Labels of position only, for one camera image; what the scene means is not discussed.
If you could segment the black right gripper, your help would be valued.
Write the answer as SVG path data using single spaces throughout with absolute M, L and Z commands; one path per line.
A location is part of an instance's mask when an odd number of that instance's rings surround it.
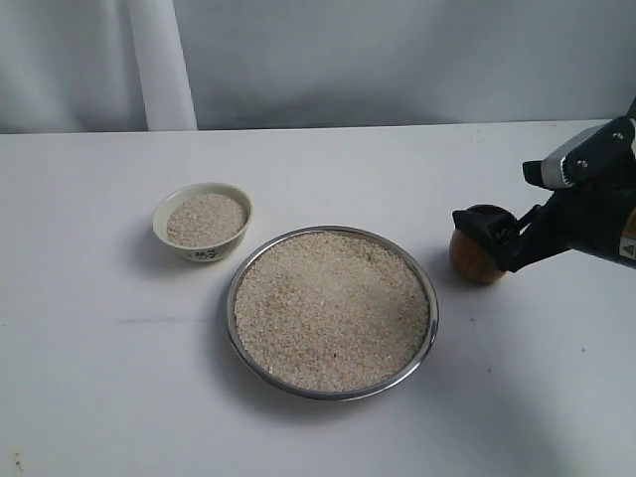
M 635 184 L 592 181 L 554 192 L 516 218 L 502 208 L 452 213 L 451 264 L 458 273 L 516 272 L 575 250 L 635 266 Z

